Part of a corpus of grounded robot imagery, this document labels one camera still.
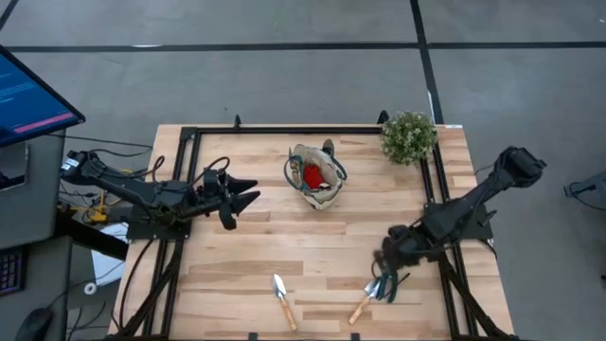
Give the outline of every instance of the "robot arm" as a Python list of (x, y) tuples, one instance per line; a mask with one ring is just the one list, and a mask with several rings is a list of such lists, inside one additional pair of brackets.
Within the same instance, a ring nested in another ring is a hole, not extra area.
[(509, 147), (494, 163), (489, 177), (465, 196), (426, 210), (418, 224), (389, 228), (381, 250), (374, 257), (384, 272), (419, 264), (422, 257), (434, 260), (446, 243), (460, 241), (464, 229), (478, 220), (475, 213), (499, 192), (511, 187), (526, 188), (537, 182), (546, 164), (524, 148)]
[(218, 210), (223, 227), (235, 229), (232, 214), (239, 215), (260, 195), (258, 191), (244, 193), (256, 186), (257, 180), (235, 179), (224, 169), (206, 169), (203, 185), (196, 189), (176, 180), (144, 182), (108, 167), (94, 152), (70, 151), (62, 166), (62, 179), (74, 185), (107, 190), (144, 209), (150, 221), (166, 226)]

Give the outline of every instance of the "wooden table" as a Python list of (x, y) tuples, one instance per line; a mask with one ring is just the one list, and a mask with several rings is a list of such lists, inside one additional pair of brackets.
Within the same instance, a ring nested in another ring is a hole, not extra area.
[[(158, 179), (170, 179), (181, 128), (158, 128), (151, 162), (159, 155), (167, 158)], [(476, 184), (463, 130), (438, 127), (437, 132), (451, 196), (463, 195)], [(328, 137), (349, 178), (333, 206), (314, 211), (288, 186), (282, 167), (289, 147), (297, 143), (319, 147)], [(258, 179), (261, 195), (240, 215), (237, 230), (224, 230), (216, 214), (194, 220), (185, 243), (171, 338), (243, 340), (249, 332), (258, 332), (260, 339), (349, 339), (352, 332), (366, 340), (450, 336), (437, 264), (424, 260), (406, 269), (412, 275), (401, 285), (393, 304), (373, 301), (355, 325), (347, 323), (365, 296), (371, 253), (380, 247), (387, 228), (412, 223), (426, 203), (420, 167), (391, 165), (375, 135), (203, 135), (197, 169), (224, 155), (231, 158), (231, 175)], [(431, 159), (430, 169), (438, 198)], [(131, 244), (124, 278), (144, 244)], [(150, 290), (157, 244), (153, 243), (134, 274), (125, 306), (127, 317)], [(465, 241), (462, 249), (473, 294), (497, 326), (512, 332), (494, 256), (479, 242)], [(289, 331), (273, 294), (273, 273), (284, 279), (298, 333)], [(115, 316), (125, 282), (120, 285)], [(465, 332), (460, 298), (454, 294), (459, 325)], [(156, 332), (163, 309), (161, 296)]]

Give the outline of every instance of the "keyboard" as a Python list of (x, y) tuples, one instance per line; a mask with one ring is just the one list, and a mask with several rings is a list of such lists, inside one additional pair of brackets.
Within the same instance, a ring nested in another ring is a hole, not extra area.
[(26, 254), (23, 247), (0, 251), (0, 296), (25, 289)]

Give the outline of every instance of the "red object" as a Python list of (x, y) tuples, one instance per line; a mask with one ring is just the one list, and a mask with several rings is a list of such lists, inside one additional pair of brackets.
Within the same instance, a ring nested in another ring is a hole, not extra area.
[(320, 185), (325, 182), (320, 173), (320, 168), (315, 165), (305, 166), (305, 169), (303, 170), (303, 181), (305, 181), (307, 186), (311, 189), (318, 189), (320, 188)]

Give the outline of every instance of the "computer mouse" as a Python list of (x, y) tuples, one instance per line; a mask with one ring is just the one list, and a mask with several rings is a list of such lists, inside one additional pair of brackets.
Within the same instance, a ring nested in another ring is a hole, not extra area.
[(34, 310), (21, 324), (15, 341), (43, 341), (52, 319), (53, 312), (50, 309), (38, 308)]

